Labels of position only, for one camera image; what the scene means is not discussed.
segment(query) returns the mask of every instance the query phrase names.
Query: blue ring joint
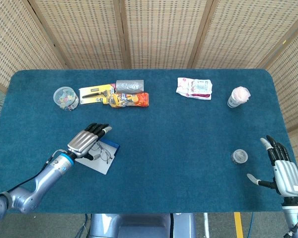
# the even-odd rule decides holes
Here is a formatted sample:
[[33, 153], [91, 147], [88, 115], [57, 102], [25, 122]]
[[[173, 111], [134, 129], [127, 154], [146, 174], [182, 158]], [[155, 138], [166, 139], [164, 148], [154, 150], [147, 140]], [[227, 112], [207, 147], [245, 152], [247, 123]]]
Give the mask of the blue ring joint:
[[74, 166], [74, 162], [73, 162], [73, 160], [70, 158], [70, 156], [68, 156], [67, 154], [64, 154], [64, 153], [62, 153], [62, 154], [60, 154], [60, 155], [62, 155], [62, 156], [64, 156], [65, 158], [67, 158], [67, 159], [70, 161], [71, 165]]

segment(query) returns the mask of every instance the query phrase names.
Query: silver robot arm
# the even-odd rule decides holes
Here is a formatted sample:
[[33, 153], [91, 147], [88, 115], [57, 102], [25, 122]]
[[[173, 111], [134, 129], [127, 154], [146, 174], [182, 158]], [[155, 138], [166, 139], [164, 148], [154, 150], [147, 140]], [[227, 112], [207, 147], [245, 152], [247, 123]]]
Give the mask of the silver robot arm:
[[43, 166], [41, 172], [34, 178], [36, 188], [33, 192], [17, 185], [1, 193], [0, 220], [4, 218], [8, 209], [16, 209], [24, 214], [36, 209], [50, 188], [74, 166], [75, 159], [83, 157], [95, 142], [110, 130], [108, 124], [92, 123], [78, 133], [68, 144], [67, 152], [60, 154], [50, 163], [50, 159], [53, 158], [51, 157]]
[[258, 186], [275, 189], [284, 198], [282, 209], [289, 227], [284, 238], [298, 238], [298, 168], [291, 162], [287, 149], [271, 136], [260, 139], [265, 146], [273, 166], [273, 181], [263, 181], [247, 174], [249, 180]]

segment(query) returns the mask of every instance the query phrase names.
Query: small plastic container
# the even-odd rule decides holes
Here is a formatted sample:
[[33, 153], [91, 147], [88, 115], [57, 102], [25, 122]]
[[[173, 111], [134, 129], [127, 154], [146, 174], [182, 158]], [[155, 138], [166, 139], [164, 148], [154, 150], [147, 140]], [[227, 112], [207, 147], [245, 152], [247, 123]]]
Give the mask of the small plastic container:
[[73, 111], [78, 106], [78, 96], [70, 87], [61, 87], [53, 95], [54, 102], [65, 111]]
[[235, 150], [230, 157], [235, 164], [244, 164], [248, 160], [248, 154], [245, 150]]

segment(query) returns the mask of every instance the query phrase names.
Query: blue tablecloth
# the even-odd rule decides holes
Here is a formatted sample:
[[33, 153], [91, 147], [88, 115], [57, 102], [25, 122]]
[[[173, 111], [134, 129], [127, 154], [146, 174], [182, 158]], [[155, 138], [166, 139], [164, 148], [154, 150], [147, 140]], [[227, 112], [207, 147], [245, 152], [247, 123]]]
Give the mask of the blue tablecloth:
[[[175, 92], [177, 77], [210, 79], [211, 101]], [[53, 93], [144, 79], [148, 108], [79, 105], [61, 110]], [[250, 100], [235, 109], [233, 88]], [[25, 70], [11, 79], [0, 116], [0, 192], [36, 174], [91, 122], [109, 123], [121, 148], [107, 175], [76, 163], [43, 198], [38, 212], [160, 213], [277, 211], [282, 198], [246, 177], [272, 180], [260, 137], [283, 142], [293, 158], [271, 76], [262, 69]], [[230, 160], [244, 149], [248, 162]]]

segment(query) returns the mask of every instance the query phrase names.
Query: yellow packaging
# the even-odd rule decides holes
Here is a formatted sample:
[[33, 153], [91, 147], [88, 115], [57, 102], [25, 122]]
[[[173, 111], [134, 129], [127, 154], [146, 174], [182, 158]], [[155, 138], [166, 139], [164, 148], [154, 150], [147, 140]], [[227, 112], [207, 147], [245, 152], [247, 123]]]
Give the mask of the yellow packaging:
[[105, 84], [79, 89], [80, 104], [103, 103], [108, 104], [107, 98], [115, 93], [115, 84]]

